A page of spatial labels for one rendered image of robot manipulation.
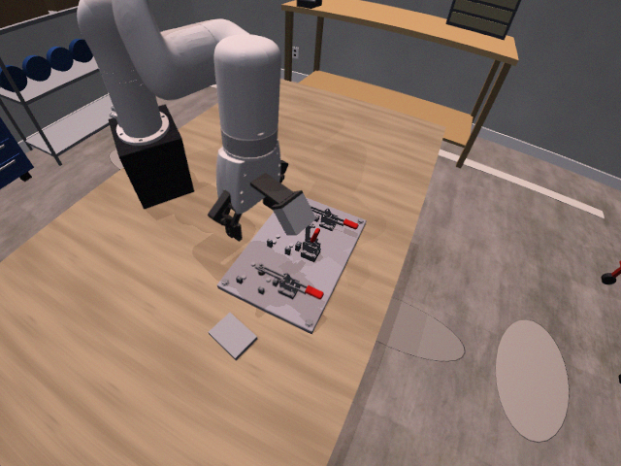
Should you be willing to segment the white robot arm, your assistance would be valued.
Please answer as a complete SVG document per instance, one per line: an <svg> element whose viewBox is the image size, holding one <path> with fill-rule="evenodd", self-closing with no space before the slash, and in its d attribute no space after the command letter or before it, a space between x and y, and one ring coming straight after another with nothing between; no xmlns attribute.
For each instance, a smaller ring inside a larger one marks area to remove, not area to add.
<svg viewBox="0 0 621 466"><path fill-rule="evenodd" d="M216 84L223 147L244 158L276 148L281 54L272 40L226 19L160 32L148 0L80 0L77 18L125 144L149 145L167 134L156 96L177 100ZM316 220L303 190L267 173L250 185L275 203L286 236Z"/></svg>

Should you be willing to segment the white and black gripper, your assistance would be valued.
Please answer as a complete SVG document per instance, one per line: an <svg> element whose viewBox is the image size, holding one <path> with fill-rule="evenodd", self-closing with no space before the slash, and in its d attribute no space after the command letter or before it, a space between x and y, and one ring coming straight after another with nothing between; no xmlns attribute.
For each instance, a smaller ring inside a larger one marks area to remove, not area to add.
<svg viewBox="0 0 621 466"><path fill-rule="evenodd" d="M270 209L275 205L253 188L250 182L267 173L282 183L287 167L288 163L280 160L279 142L272 152L254 158L238 157L222 146L218 150L216 160L218 199L209 211L208 217L225 226L226 234L230 238L234 237L240 241L242 239L242 227L239 224L241 215L262 199L263 204ZM233 217L229 216L231 210L235 212Z"/></svg>

